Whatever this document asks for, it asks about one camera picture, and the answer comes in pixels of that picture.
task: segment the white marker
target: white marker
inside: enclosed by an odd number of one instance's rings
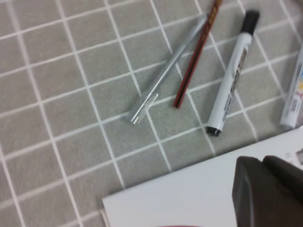
[[[303,44],[294,68],[293,79],[289,88],[288,98],[285,103],[280,125],[287,129],[294,129],[297,124],[303,100]]]
[[[222,131],[259,16],[259,12],[255,10],[249,10],[245,14],[241,33],[233,50],[232,57],[208,120],[206,132],[210,135],[219,136]]]

